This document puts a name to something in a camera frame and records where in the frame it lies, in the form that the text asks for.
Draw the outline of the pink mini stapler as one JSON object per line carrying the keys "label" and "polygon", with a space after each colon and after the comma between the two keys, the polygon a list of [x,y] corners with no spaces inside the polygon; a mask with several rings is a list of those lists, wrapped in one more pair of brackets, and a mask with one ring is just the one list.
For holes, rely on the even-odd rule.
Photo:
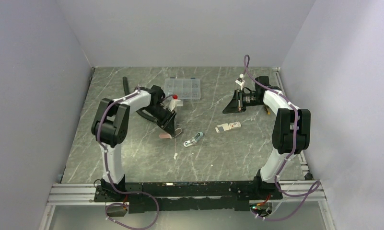
{"label": "pink mini stapler", "polygon": [[175,133],[173,135],[169,134],[169,133],[161,133],[159,135],[159,138],[160,139],[172,139],[172,138],[175,138],[176,136],[178,136],[179,134],[182,133],[182,129],[181,128],[177,128],[175,130]]}

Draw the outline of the white staple box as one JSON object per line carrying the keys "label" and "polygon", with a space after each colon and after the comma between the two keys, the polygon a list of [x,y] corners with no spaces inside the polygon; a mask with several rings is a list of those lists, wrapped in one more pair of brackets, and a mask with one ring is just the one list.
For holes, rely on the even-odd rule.
{"label": "white staple box", "polygon": [[241,123],[240,122],[224,123],[224,124],[221,124],[221,125],[217,125],[215,127],[215,130],[216,130],[217,133],[221,133],[221,132],[229,131],[229,130],[232,130],[232,129],[237,129],[237,128],[240,128],[240,127],[241,127]]}

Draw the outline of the blue mini stapler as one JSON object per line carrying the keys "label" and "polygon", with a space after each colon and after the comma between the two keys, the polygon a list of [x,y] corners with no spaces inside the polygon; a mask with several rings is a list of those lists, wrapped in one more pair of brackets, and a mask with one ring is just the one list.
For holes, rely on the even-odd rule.
{"label": "blue mini stapler", "polygon": [[194,135],[191,139],[185,141],[183,143],[184,147],[190,147],[195,145],[201,138],[203,137],[203,132],[198,132],[196,135]]}

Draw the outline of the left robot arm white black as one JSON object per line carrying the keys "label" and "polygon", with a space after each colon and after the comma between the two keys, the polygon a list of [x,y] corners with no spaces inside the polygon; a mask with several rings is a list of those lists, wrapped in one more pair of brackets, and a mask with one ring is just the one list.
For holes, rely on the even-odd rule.
{"label": "left robot arm white black", "polygon": [[122,166],[121,144],[128,133],[129,117],[138,110],[146,110],[156,119],[156,125],[169,138],[180,134],[176,111],[164,106],[164,91],[159,86],[150,89],[137,87],[134,92],[117,99],[104,98],[97,109],[91,132],[103,156],[102,187],[113,201],[125,197],[125,173]]}

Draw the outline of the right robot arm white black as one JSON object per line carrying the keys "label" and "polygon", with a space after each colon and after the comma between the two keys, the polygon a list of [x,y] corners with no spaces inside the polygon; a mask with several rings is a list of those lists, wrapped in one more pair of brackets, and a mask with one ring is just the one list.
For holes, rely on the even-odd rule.
{"label": "right robot arm white black", "polygon": [[259,76],[254,82],[255,89],[251,90],[244,86],[243,75],[240,75],[235,81],[238,87],[222,113],[242,113],[247,107],[265,106],[276,116],[271,139],[273,150],[259,170],[261,181],[252,186],[253,195],[263,199],[271,191],[268,183],[278,182],[287,162],[308,148],[311,113],[290,102],[279,87],[270,85],[267,76]]}

